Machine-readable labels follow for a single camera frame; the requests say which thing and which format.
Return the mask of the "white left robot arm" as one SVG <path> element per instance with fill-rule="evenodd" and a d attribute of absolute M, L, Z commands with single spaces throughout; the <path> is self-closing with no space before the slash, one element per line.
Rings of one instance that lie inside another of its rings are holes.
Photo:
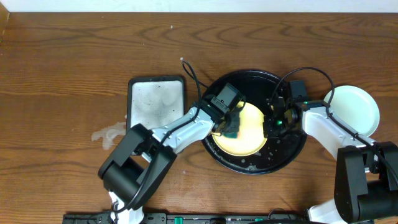
<path fill-rule="evenodd" d="M 177 155 L 217 129 L 229 128 L 231 116 L 245 103 L 242 95 L 206 97 L 170 124 L 153 129 L 142 124 L 131 127 L 98 171 L 113 203 L 110 220 L 143 221 L 143 205 L 159 188 Z"/>

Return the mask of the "green yellow sponge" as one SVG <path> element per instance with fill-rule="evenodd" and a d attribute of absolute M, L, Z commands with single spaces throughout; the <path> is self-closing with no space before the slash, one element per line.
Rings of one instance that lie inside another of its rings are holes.
<path fill-rule="evenodd" d="M 238 132 L 237 131 L 223 132 L 221 135 L 226 137 L 226 138 L 229 138 L 229 139 L 237 139 L 238 138 Z"/>

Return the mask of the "yellow plate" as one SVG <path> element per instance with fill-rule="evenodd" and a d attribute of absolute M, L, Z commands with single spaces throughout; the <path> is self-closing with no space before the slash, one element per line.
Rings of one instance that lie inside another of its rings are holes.
<path fill-rule="evenodd" d="M 240 125 L 237 139 L 213 135 L 215 144 L 232 156 L 250 156 L 259 151 L 266 143 L 264 137 L 264 114 L 256 106 L 246 103 L 239 114 Z"/>

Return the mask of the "light green plate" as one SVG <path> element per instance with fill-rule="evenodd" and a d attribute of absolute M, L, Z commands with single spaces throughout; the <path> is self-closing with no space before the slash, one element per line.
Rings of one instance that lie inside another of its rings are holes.
<path fill-rule="evenodd" d="M 380 112 L 376 101 L 369 93 L 356 86 L 336 87 L 331 109 L 364 136 L 370 137 L 379 126 Z"/>

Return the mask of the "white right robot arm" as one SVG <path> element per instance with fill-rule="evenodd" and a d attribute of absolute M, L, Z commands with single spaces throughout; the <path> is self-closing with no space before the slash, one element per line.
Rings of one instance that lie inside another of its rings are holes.
<path fill-rule="evenodd" d="M 334 198 L 311 207 L 312 222 L 358 223 L 397 216 L 397 146 L 365 137 L 337 115 L 329 102 L 299 96 L 269 98 L 267 138 L 293 132 L 314 137 L 335 159 Z"/>

